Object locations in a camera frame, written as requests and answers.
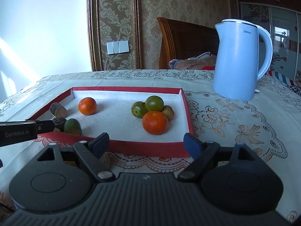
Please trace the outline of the green cucumber piece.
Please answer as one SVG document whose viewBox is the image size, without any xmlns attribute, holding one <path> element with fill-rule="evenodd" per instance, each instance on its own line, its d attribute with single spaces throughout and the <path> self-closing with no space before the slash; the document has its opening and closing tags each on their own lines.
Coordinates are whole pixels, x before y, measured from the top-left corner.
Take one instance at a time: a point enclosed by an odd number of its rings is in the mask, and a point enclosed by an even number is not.
<svg viewBox="0 0 301 226">
<path fill-rule="evenodd" d="M 73 135 L 80 135 L 82 134 L 82 129 L 79 124 L 79 122 L 74 119 L 68 119 L 65 124 L 64 124 L 64 132 L 68 134 L 73 134 Z"/>
</svg>

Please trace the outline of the small yellow-brown round fruit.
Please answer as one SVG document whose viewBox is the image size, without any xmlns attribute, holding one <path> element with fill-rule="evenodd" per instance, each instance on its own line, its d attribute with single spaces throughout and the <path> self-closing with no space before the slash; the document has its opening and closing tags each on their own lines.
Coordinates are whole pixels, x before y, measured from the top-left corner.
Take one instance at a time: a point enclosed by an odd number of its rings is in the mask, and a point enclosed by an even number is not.
<svg viewBox="0 0 301 226">
<path fill-rule="evenodd" d="M 168 118 L 168 120 L 174 119 L 174 111 L 170 106 L 165 105 L 162 109 L 162 113 Z"/>
</svg>

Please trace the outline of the orange tangerine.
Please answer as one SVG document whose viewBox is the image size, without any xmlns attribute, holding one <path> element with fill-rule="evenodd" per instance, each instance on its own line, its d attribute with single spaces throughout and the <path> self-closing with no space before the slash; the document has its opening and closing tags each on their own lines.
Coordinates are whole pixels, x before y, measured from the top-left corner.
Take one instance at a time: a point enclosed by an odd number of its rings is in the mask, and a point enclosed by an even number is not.
<svg viewBox="0 0 301 226">
<path fill-rule="evenodd" d="M 162 112 L 150 111 L 144 115 L 142 126 L 149 134 L 160 135 L 167 131 L 168 118 Z"/>
<path fill-rule="evenodd" d="M 85 97 L 80 100 L 78 109 L 83 115 L 92 115 L 97 110 L 97 103 L 91 97 Z"/>
</svg>

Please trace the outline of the green citrus fruit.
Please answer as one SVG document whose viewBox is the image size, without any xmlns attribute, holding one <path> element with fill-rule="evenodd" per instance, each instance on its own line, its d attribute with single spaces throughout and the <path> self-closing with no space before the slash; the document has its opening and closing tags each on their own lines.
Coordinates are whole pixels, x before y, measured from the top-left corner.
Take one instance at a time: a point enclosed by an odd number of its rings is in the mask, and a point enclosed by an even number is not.
<svg viewBox="0 0 301 226">
<path fill-rule="evenodd" d="M 132 115 L 136 118 L 143 118 L 144 115 L 148 112 L 148 110 L 144 102 L 138 101 L 132 105 L 131 112 Z"/>
<path fill-rule="evenodd" d="M 164 101 L 161 97 L 152 95 L 145 101 L 145 107 L 148 111 L 159 111 L 161 112 L 164 108 Z"/>
</svg>

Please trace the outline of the red shallow box tray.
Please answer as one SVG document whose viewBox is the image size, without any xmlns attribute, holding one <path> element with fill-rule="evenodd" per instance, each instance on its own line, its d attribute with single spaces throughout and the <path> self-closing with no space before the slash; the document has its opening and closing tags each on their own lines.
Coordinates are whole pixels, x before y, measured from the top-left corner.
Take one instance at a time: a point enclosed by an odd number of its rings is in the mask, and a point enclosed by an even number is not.
<svg viewBox="0 0 301 226">
<path fill-rule="evenodd" d="M 142 121 L 131 113 L 131 106 L 156 95 L 173 108 L 174 119 L 169 122 L 164 134 L 152 135 L 146 132 Z M 97 103 L 92 115 L 83 115 L 78 104 L 81 99 L 91 97 Z M 81 136 L 65 133 L 46 133 L 44 137 L 59 142 L 74 144 L 80 140 L 90 141 L 103 132 L 108 133 L 108 152 L 150 157 L 187 158 L 183 139 L 192 133 L 192 121 L 183 89 L 160 87 L 117 87 L 93 86 L 72 87 L 61 94 L 55 94 L 34 113 L 30 120 L 52 119 L 49 108 L 60 103 L 67 110 L 67 118 L 76 119 L 82 129 Z"/>
</svg>

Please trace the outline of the white embroidered tablecloth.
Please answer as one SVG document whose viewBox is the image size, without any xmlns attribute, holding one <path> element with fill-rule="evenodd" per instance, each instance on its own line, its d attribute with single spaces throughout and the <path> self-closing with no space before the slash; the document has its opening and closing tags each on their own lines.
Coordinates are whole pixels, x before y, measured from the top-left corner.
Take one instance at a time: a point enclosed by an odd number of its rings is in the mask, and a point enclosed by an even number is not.
<svg viewBox="0 0 301 226">
<path fill-rule="evenodd" d="M 300 90 L 273 76 L 259 80 L 251 101 L 212 90 L 207 70 L 111 70 L 46 76 L 1 101 L 1 120 L 25 120 L 72 86 L 173 87 L 184 90 L 194 134 L 223 146 L 246 143 L 282 179 L 277 207 L 289 222 L 300 217 Z"/>
</svg>

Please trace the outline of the light blue electric kettle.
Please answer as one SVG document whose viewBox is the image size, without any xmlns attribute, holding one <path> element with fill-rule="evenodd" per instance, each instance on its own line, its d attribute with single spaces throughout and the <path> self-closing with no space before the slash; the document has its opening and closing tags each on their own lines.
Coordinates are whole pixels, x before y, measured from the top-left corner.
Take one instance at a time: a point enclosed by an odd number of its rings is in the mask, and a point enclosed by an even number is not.
<svg viewBox="0 0 301 226">
<path fill-rule="evenodd" d="M 270 67 L 273 45 L 270 33 L 260 25 L 240 19 L 215 24 L 219 46 L 213 90 L 235 101 L 250 101 L 258 80 Z"/>
</svg>

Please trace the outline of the gold framed wallpaper panel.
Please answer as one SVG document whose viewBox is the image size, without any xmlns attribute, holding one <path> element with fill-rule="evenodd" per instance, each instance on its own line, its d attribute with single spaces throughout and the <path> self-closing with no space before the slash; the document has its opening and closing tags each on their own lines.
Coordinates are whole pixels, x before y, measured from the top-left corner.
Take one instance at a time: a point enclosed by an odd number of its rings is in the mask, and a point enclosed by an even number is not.
<svg viewBox="0 0 301 226">
<path fill-rule="evenodd" d="M 87 0 L 87 21 L 93 71 L 142 68 L 139 0 Z M 109 54 L 116 41 L 129 51 Z"/>
</svg>

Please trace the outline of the sliding wardrobe doors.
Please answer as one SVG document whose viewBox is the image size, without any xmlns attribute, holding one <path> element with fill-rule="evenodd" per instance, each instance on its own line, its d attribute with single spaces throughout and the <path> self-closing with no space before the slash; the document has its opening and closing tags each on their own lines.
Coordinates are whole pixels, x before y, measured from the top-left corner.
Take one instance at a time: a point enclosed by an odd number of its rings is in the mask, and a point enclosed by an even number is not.
<svg viewBox="0 0 301 226">
<path fill-rule="evenodd" d="M 290 80 L 300 78 L 300 13 L 255 3 L 240 4 L 241 19 L 260 25 L 273 44 L 270 70 Z"/>
</svg>

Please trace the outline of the white wall switch panel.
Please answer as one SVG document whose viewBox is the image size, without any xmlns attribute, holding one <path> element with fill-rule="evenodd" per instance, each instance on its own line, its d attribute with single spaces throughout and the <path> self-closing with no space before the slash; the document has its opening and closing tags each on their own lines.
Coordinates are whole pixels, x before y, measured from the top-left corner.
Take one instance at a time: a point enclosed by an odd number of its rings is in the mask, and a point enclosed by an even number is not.
<svg viewBox="0 0 301 226">
<path fill-rule="evenodd" d="M 128 41 L 112 41 L 107 42 L 107 54 L 121 54 L 121 53 L 128 53 L 129 50 L 129 43 Z"/>
</svg>

